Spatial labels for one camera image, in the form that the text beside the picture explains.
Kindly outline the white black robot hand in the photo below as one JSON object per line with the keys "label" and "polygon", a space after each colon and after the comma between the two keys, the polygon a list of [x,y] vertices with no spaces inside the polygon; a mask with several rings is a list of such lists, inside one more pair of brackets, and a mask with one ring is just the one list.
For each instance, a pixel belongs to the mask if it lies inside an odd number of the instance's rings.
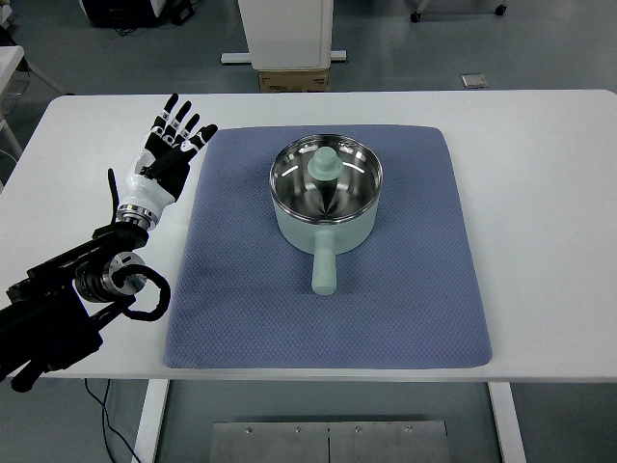
{"label": "white black robot hand", "polygon": [[196,128],[200,115],[190,113],[190,101],[178,101],[177,94],[171,95],[154,119],[117,209],[119,221],[146,231],[155,229],[165,208],[178,200],[191,160],[218,130],[215,124]]}

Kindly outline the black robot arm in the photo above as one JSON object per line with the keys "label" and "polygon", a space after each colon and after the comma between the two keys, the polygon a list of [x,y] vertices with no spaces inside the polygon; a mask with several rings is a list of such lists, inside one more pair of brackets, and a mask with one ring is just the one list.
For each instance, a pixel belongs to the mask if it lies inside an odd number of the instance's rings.
{"label": "black robot arm", "polygon": [[135,224],[106,225],[9,287],[11,304],[1,311],[1,378],[11,376],[14,391],[28,392],[43,374],[67,369],[99,349],[99,331],[136,301],[106,286],[103,268],[147,242],[148,232]]}

